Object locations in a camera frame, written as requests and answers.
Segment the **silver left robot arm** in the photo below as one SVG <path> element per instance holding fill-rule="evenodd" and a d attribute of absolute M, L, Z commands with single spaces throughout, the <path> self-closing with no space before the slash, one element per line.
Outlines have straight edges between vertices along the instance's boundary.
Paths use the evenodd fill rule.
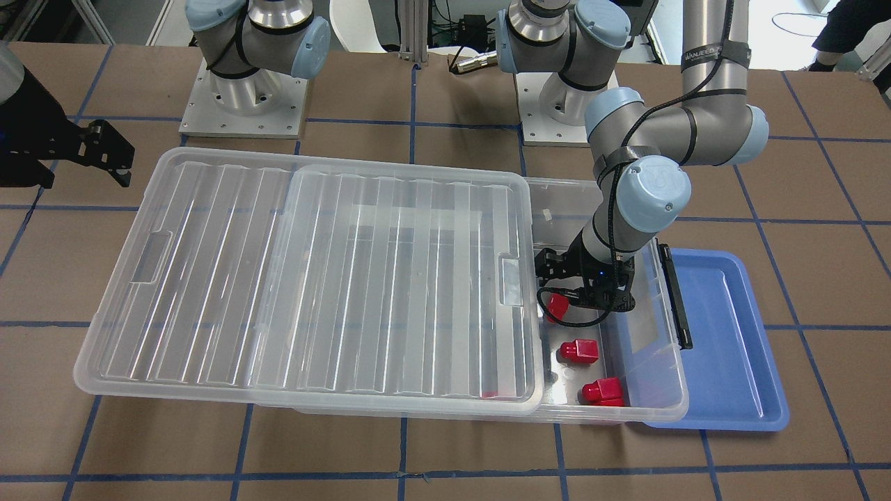
<path fill-rule="evenodd" d="M 655 106 L 632 88 L 608 87 L 632 34 L 614 2 L 512 1 L 497 13 L 502 71 L 553 73 L 571 95 L 588 95 L 583 124 L 604 197 L 566 251 L 537 255 L 538 297 L 632 310 L 634 256 L 690 200 L 684 166 L 745 163 L 763 151 L 766 114 L 747 98 L 748 9 L 747 1 L 684 2 L 682 94 Z"/>

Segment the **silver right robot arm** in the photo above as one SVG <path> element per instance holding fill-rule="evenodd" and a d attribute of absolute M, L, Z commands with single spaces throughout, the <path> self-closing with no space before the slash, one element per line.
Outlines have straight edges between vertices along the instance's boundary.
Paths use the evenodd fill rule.
<path fill-rule="evenodd" d="M 223 110 L 249 116 L 279 96 L 271 74 L 314 79 L 330 50 L 327 19 L 311 1 L 188 1 L 189 29 L 203 51 Z M 2 47 L 1 177 L 4 187 L 51 189 L 47 161 L 95 167 L 130 186 L 134 146 L 107 120 L 85 127 L 8 48 Z"/>

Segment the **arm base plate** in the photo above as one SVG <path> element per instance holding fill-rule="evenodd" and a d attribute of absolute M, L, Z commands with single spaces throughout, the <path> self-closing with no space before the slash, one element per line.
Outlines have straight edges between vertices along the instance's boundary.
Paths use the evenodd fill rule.
<path fill-rule="evenodd" d="M 611 74 L 605 88 L 582 91 L 570 88 L 557 73 L 527 72 L 515 75 L 515 86 L 525 145 L 587 147 L 588 104 L 618 82 Z"/>
<path fill-rule="evenodd" d="M 223 79 L 202 60 L 179 132 L 190 137 L 297 139 L 310 84 L 269 70 Z"/>

